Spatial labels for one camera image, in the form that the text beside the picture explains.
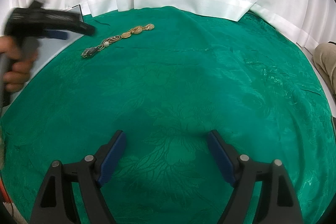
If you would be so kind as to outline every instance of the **green tablecloth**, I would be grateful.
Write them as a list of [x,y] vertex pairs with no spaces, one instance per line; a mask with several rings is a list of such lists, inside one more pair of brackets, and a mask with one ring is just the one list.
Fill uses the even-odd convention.
[[[52,160],[78,161],[122,129],[127,149],[102,188],[118,223],[217,223],[232,193],[206,146],[217,129],[254,160],[281,159],[305,223],[318,220],[336,191],[335,138],[325,94],[295,44],[251,13],[232,22],[163,7],[85,20],[98,34],[54,58],[2,120],[4,182],[24,217]],[[148,23],[155,29],[80,57]]]

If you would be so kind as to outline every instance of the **jewelry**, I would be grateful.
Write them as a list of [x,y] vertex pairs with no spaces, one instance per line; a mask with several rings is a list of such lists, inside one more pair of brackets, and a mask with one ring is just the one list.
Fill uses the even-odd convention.
[[136,26],[132,29],[130,29],[128,32],[124,32],[122,35],[116,35],[114,37],[109,37],[104,39],[97,47],[91,47],[91,48],[86,48],[81,56],[83,58],[91,58],[93,57],[97,52],[102,51],[103,49],[107,48],[110,46],[110,44],[113,44],[121,39],[129,38],[132,34],[139,34],[142,31],[151,31],[154,29],[153,24],[147,24],[145,27],[142,26]]

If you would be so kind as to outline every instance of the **hand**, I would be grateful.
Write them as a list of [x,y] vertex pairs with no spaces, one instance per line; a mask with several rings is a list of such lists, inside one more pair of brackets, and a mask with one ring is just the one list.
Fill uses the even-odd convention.
[[[21,58],[21,52],[13,38],[0,37],[0,52],[4,52],[8,57],[14,60]],[[37,52],[32,58],[23,61],[17,61],[11,68],[12,71],[5,73],[3,81],[7,83],[6,90],[13,93],[18,92],[30,78],[30,70],[34,61],[37,59]]]

